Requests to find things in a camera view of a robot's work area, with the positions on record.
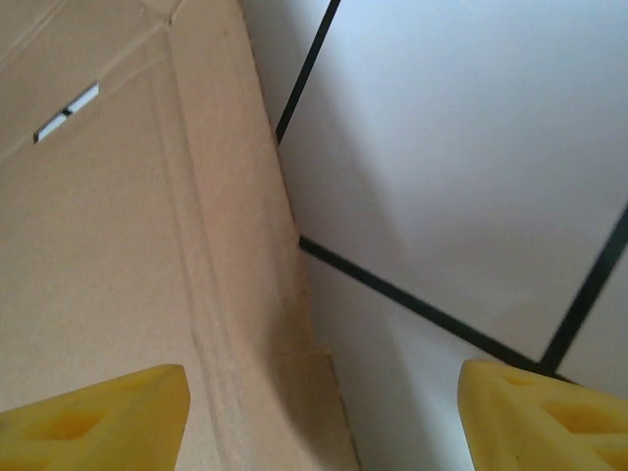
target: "cardboard box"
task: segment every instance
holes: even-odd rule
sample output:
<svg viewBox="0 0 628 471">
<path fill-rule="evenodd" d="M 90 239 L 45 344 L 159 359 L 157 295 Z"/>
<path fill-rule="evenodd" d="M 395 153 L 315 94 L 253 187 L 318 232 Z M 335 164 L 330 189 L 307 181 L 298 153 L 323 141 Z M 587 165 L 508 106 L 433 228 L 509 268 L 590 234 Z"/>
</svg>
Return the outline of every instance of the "cardboard box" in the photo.
<svg viewBox="0 0 628 471">
<path fill-rule="evenodd" d="M 355 469 L 237 2 L 0 15 L 0 409 L 182 363 L 178 469 Z"/>
</svg>

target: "yellow plastic piece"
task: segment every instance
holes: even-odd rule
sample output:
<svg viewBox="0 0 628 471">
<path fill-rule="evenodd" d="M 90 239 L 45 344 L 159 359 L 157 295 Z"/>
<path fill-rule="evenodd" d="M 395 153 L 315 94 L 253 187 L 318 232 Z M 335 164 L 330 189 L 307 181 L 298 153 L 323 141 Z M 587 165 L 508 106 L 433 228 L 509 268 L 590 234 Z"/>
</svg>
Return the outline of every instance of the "yellow plastic piece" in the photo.
<svg viewBox="0 0 628 471">
<path fill-rule="evenodd" d="M 0 414 L 0 471 L 172 471 L 189 410 L 162 365 Z"/>
<path fill-rule="evenodd" d="M 458 409 L 477 471 L 628 470 L 628 402 L 616 397 L 469 360 Z"/>
</svg>

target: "black line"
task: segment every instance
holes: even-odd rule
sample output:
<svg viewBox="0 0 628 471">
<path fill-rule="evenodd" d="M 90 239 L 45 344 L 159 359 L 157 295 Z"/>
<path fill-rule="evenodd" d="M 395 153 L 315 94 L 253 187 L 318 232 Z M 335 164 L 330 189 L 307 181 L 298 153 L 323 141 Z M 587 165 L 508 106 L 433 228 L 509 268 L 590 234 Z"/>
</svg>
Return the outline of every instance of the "black line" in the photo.
<svg viewBox="0 0 628 471">
<path fill-rule="evenodd" d="M 286 108 L 284 108 L 284 112 L 279 119 L 279 123 L 277 124 L 277 128 L 275 129 L 275 136 L 277 137 L 277 143 L 281 143 L 284 138 L 284 134 L 286 133 L 286 129 L 288 128 L 288 124 L 292 119 L 292 115 L 294 114 L 294 110 L 296 109 L 296 105 L 298 103 L 303 90 L 305 89 L 305 84 L 312 73 L 312 69 L 314 68 L 314 63 L 316 62 L 316 58 L 318 57 L 318 53 L 321 51 L 321 47 L 323 46 L 323 41 L 325 41 L 325 36 L 327 36 L 327 32 L 332 25 L 332 20 L 334 19 L 334 15 L 340 5 L 340 0 L 331 0 L 327 10 L 325 11 L 325 15 L 323 16 L 323 20 L 321 24 L 318 26 L 318 30 L 316 31 L 316 35 L 314 36 L 314 40 L 312 41 L 312 45 L 310 46 L 310 50 L 305 56 L 305 61 L 303 61 L 303 67 L 301 67 L 301 72 L 299 72 L 298 77 L 296 79 L 296 83 L 294 84 L 294 88 L 292 89 L 292 93 L 286 103 Z"/>
<path fill-rule="evenodd" d="M 564 359 L 571 343 L 584 325 L 591 310 L 600 297 L 610 274 L 617 265 L 628 244 L 628 204 L 619 221 L 613 228 L 596 263 L 587 275 L 576 294 L 569 310 L 553 335 L 546 352 L 541 359 L 541 367 L 548 372 L 555 372 Z"/>
<path fill-rule="evenodd" d="M 455 336 L 468 341 L 472 345 L 477 346 L 481 350 L 486 351 L 489 355 L 500 359 L 504 363 L 517 368 L 523 368 L 530 371 L 538 371 L 538 364 L 527 356 L 516 350 L 504 345 L 498 340 L 475 330 L 474 328 L 460 322 L 459 320 L 445 314 L 437 307 L 428 304 L 414 297 L 409 292 L 397 288 L 391 283 L 381 279 L 380 277 L 364 270 L 345 258 L 337 255 L 331 250 L 319 245 L 313 240 L 301 236 L 299 241 L 301 249 L 313 255 L 319 260 L 331 265 L 341 272 L 349 275 L 354 280 L 374 289 L 379 294 L 391 299 L 392 301 L 402 305 L 403 307 L 413 311 L 419 316 L 454 334 Z"/>
</svg>

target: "cardboard slot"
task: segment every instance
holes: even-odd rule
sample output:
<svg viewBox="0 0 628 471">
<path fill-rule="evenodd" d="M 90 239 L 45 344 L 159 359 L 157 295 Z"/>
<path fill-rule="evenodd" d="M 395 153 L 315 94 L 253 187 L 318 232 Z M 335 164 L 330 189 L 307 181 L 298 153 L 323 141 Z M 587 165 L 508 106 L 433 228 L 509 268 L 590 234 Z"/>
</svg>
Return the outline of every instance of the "cardboard slot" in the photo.
<svg viewBox="0 0 628 471">
<path fill-rule="evenodd" d="M 59 111 L 50 120 L 48 120 L 45 125 L 39 128 L 32 136 L 33 142 L 36 144 L 37 142 L 46 138 L 51 132 L 55 131 L 59 126 L 65 123 L 71 115 L 76 113 L 82 107 L 87 105 L 87 103 L 93 100 L 96 96 L 98 96 L 99 91 L 100 86 L 98 82 L 91 85 L 86 91 L 81 93 L 77 98 L 71 101 L 61 111 Z"/>
</svg>

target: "cardboard flap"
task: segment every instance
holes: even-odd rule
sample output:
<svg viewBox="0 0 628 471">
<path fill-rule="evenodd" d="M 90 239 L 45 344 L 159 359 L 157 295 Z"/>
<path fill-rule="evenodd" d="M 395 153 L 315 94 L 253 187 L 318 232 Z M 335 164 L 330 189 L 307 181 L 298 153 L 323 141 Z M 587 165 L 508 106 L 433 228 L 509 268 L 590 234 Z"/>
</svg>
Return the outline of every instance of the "cardboard flap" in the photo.
<svg viewBox="0 0 628 471">
<path fill-rule="evenodd" d="M 42 125 L 163 23 L 128 0 L 15 0 L 2 8 L 5 23 L 15 18 L 31 33 L 16 47 L 17 26 L 3 31 L 4 47 L 13 48 L 0 70 L 0 161 L 32 142 Z"/>
</svg>

